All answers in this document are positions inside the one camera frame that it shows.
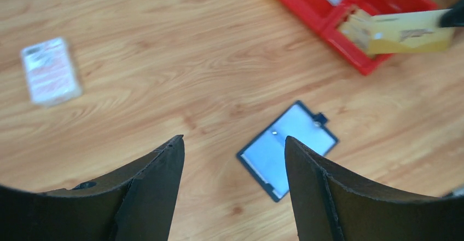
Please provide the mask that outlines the navy blue card holder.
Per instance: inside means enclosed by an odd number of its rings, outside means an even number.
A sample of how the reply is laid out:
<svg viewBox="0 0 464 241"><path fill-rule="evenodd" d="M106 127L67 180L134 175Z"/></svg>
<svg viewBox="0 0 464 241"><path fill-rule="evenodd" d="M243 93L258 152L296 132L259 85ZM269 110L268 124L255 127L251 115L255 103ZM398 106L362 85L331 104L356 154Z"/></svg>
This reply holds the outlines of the navy blue card holder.
<svg viewBox="0 0 464 241"><path fill-rule="evenodd" d="M300 100L295 101L269 126L237 153L237 159L269 197L279 202L288 192L285 140L292 136L321 156L339 142L326 127L328 118L313 113Z"/></svg>

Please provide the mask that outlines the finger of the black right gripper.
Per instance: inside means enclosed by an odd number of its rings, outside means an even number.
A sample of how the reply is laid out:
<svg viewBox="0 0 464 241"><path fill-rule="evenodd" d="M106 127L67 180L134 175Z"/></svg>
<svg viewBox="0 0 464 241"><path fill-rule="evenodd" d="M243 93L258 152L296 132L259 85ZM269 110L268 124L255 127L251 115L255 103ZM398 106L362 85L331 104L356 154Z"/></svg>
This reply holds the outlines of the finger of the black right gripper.
<svg viewBox="0 0 464 241"><path fill-rule="evenodd" d="M440 17L439 26L463 27L463 0L458 0Z"/></svg>

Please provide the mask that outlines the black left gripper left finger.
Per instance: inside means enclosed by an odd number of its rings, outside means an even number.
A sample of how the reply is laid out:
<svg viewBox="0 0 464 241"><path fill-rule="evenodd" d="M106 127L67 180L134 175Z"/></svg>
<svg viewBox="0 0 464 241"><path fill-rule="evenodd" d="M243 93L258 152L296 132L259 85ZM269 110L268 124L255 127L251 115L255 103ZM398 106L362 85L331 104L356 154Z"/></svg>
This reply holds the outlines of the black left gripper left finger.
<svg viewBox="0 0 464 241"><path fill-rule="evenodd" d="M184 158L176 135L70 190L1 186L1 240L167 240Z"/></svg>

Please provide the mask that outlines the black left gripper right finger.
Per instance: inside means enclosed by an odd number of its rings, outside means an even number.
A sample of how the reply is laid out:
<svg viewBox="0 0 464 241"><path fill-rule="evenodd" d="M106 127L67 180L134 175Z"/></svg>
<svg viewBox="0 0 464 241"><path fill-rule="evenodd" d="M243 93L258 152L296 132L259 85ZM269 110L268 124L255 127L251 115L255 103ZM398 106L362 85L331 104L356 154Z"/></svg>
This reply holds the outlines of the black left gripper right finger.
<svg viewBox="0 0 464 241"><path fill-rule="evenodd" d="M285 164L300 240L463 240L463 196L383 185L291 136Z"/></svg>

